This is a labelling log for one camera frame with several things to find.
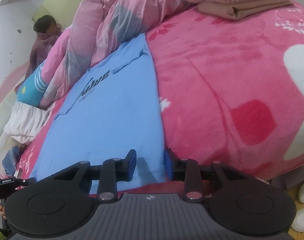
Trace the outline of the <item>white shoe lower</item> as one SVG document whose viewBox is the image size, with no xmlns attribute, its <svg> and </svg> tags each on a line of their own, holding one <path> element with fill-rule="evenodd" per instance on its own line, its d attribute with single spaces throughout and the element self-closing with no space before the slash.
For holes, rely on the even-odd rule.
<svg viewBox="0 0 304 240">
<path fill-rule="evenodd" d="M 304 232 L 304 208 L 296 213 L 291 228 L 297 232 Z"/>
</svg>

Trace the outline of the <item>light blue t-shirt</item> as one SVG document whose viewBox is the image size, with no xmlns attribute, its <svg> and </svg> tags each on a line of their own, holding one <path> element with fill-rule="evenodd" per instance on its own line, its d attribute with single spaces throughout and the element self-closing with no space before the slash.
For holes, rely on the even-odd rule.
<svg viewBox="0 0 304 240">
<path fill-rule="evenodd" d="M 56 113 L 31 172 L 42 180 L 79 161 L 100 165 L 137 153 L 120 191 L 166 181 L 155 66 L 146 37 L 123 43 L 87 70 Z"/>
</svg>

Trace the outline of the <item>person in purple jacket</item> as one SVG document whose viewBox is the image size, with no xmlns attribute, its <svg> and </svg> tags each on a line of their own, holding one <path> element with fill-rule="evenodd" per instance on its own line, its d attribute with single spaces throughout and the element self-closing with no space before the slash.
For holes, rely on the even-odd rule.
<svg viewBox="0 0 304 240">
<path fill-rule="evenodd" d="M 49 51 L 62 33 L 61 26 L 51 15 L 44 15 L 39 18 L 33 25 L 33 30 L 37 37 L 31 49 L 25 79 L 47 58 Z"/>
</svg>

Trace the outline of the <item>pink grey floral duvet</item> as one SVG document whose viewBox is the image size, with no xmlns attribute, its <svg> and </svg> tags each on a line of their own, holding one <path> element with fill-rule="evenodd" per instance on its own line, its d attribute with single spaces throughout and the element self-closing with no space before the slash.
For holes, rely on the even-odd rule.
<svg viewBox="0 0 304 240">
<path fill-rule="evenodd" d="M 66 95 L 88 68 L 121 43 L 187 7 L 185 0 L 82 0 L 71 26 L 45 60 L 40 77 L 47 87 L 38 107 L 46 108 Z"/>
</svg>

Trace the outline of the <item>white quilted pillow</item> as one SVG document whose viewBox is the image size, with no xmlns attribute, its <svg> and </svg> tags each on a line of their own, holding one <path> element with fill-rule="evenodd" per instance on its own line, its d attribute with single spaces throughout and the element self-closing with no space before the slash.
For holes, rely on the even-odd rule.
<svg viewBox="0 0 304 240">
<path fill-rule="evenodd" d="M 4 132 L 22 145 L 31 144 L 49 121 L 53 107 L 43 110 L 26 103 L 15 102 Z"/>
</svg>

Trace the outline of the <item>pink floral fleece blanket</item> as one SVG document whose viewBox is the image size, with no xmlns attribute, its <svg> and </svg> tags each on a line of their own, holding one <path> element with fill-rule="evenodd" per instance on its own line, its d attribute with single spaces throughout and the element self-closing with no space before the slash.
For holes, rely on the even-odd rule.
<svg viewBox="0 0 304 240">
<path fill-rule="evenodd" d="M 188 9 L 145 34 L 153 58 L 164 150 L 220 161 L 269 180 L 304 166 L 304 7 L 229 21 Z M 21 156 L 31 172 L 56 113 Z M 171 192 L 168 181 L 127 192 Z"/>
</svg>

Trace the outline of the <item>teal striped pillow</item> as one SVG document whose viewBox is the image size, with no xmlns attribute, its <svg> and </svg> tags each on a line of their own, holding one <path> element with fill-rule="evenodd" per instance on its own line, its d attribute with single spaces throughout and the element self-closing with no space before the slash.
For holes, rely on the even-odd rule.
<svg viewBox="0 0 304 240">
<path fill-rule="evenodd" d="M 17 92 L 17 102 L 25 103 L 33 107 L 38 107 L 40 101 L 48 87 L 41 77 L 44 61 L 35 69 L 35 71 L 23 82 Z"/>
</svg>

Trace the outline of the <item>beige folded cloth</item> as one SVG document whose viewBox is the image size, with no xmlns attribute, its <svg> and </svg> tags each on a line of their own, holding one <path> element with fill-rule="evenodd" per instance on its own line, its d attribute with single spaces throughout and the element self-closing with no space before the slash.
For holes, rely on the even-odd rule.
<svg viewBox="0 0 304 240">
<path fill-rule="evenodd" d="M 228 20 L 241 20 L 247 16 L 258 14 L 288 5 L 293 5 L 292 0 L 255 0 L 240 3 L 202 2 L 197 8 L 199 12 L 218 16 Z"/>
</svg>

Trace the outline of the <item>blue denim jeans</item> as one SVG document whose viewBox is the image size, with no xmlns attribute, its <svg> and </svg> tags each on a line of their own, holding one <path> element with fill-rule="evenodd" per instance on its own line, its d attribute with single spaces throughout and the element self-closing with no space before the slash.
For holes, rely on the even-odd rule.
<svg viewBox="0 0 304 240">
<path fill-rule="evenodd" d="M 2 160 L 2 166 L 5 170 L 5 174 L 8 177 L 12 177 L 15 174 L 17 169 L 17 164 L 20 160 L 20 157 L 23 153 L 23 150 L 19 146 L 12 147 L 5 155 Z"/>
</svg>

